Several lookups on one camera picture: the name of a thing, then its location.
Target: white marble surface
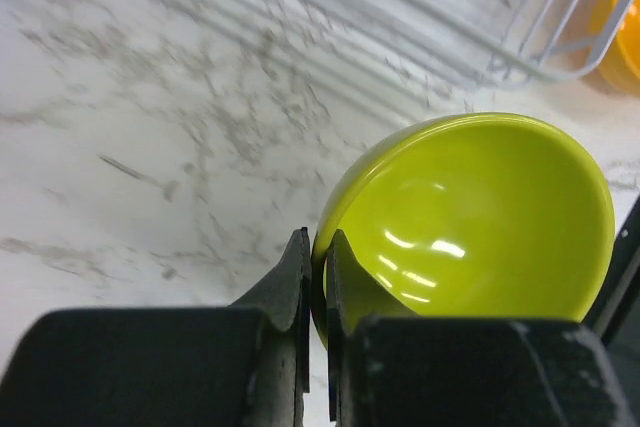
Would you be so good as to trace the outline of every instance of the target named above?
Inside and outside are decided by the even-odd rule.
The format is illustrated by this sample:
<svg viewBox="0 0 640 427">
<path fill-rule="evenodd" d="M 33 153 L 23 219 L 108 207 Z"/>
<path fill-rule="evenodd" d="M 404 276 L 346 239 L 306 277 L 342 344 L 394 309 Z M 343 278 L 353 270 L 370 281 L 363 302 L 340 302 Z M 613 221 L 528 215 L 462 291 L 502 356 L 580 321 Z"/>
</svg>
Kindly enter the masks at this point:
<svg viewBox="0 0 640 427">
<path fill-rule="evenodd" d="M 555 124 L 602 166 L 620 225 L 640 102 L 593 79 L 425 85 L 349 35 L 292 0 L 0 0 L 0 364 L 51 309 L 234 300 L 294 228 L 313 234 L 364 149 L 421 119 Z M 315 337 L 311 387 L 305 425 L 327 425 Z"/>
</svg>

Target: marble countertop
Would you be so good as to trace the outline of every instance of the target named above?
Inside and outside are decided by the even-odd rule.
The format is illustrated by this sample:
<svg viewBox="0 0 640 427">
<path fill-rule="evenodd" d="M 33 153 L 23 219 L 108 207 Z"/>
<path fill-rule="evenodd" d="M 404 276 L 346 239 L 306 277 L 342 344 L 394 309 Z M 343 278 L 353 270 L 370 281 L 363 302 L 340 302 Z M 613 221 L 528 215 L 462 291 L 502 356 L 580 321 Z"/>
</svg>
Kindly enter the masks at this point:
<svg viewBox="0 0 640 427">
<path fill-rule="evenodd" d="M 618 226 L 640 192 L 640 102 L 596 77 L 469 94 L 376 55 L 296 0 L 0 0 L 0 364 L 52 309 L 233 301 L 419 120 L 531 115 L 591 152 Z M 326 385 L 314 337 L 308 427 Z"/>
</svg>

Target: orange bowl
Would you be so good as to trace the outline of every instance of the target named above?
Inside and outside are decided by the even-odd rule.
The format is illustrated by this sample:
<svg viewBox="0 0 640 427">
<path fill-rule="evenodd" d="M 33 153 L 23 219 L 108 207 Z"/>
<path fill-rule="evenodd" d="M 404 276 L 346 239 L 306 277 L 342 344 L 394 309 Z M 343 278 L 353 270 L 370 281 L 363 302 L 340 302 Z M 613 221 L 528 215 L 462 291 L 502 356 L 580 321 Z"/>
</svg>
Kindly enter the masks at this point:
<svg viewBox="0 0 640 427">
<path fill-rule="evenodd" d="M 602 31 L 617 1 L 597 1 L 589 25 L 592 34 Z M 640 97 L 640 0 L 633 0 L 598 70 L 614 88 Z"/>
</svg>

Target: lime green bowl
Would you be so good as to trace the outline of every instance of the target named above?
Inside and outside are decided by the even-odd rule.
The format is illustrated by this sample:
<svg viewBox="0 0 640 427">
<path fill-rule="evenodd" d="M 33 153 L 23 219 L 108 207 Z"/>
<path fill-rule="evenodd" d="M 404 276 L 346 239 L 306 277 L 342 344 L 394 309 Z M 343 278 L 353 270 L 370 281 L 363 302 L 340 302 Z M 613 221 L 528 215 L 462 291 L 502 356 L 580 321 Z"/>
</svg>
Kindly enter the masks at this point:
<svg viewBox="0 0 640 427">
<path fill-rule="evenodd" d="M 551 125 L 510 114 L 412 126 L 344 175 L 312 252 L 312 311 L 325 339 L 322 279 L 337 229 L 368 273 L 418 314 L 576 321 L 602 285 L 615 234 L 606 180 L 587 151 Z"/>
</svg>

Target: green bowl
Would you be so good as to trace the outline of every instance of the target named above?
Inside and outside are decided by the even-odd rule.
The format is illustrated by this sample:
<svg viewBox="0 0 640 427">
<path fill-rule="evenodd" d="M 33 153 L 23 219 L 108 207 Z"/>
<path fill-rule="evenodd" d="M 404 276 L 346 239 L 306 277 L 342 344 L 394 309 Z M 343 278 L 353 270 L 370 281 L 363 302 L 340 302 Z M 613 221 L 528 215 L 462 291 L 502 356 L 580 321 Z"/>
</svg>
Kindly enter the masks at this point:
<svg viewBox="0 0 640 427">
<path fill-rule="evenodd" d="M 337 229 L 418 314 L 576 321 L 602 286 L 615 235 L 609 189 L 587 151 L 544 122 L 497 113 L 409 127 L 347 171 L 312 252 L 312 312 L 325 340 L 322 279 Z"/>
</svg>

